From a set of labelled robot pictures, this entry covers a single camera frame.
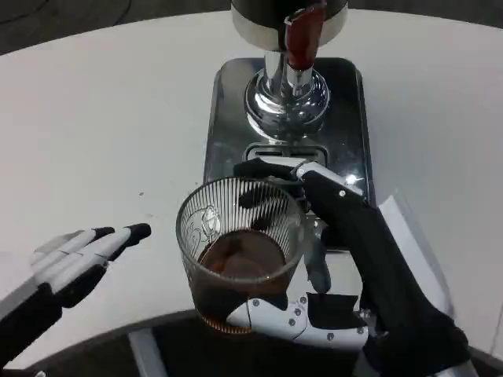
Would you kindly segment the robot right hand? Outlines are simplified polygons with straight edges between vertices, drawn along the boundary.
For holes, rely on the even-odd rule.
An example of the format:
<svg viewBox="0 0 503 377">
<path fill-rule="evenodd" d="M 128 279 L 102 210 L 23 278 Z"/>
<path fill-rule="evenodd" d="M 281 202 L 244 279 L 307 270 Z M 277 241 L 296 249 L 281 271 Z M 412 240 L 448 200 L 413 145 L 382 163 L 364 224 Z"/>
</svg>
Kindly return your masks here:
<svg viewBox="0 0 503 377">
<path fill-rule="evenodd" d="M 262 299 L 247 300 L 230 321 L 303 345 L 356 349 L 356 376 L 476 375 L 442 270 L 394 197 L 375 206 L 338 174 L 291 157 L 251 159 L 238 163 L 233 173 L 276 178 L 305 199 L 351 253 L 362 296 L 360 313 L 341 297 L 326 304 L 311 295 L 299 298 L 301 328 L 287 329 L 285 312 Z"/>
</svg>

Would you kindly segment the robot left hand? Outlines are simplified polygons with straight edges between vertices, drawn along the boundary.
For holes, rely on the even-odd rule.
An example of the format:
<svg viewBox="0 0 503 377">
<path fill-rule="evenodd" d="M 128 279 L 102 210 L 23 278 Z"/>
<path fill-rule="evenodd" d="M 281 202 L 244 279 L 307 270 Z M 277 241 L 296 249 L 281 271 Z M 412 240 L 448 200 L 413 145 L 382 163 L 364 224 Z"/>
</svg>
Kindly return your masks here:
<svg viewBox="0 0 503 377">
<path fill-rule="evenodd" d="M 77 306 L 127 248 L 152 233 L 138 223 L 66 233 L 24 262 L 1 255 L 1 365 L 6 366 Z"/>
</svg>

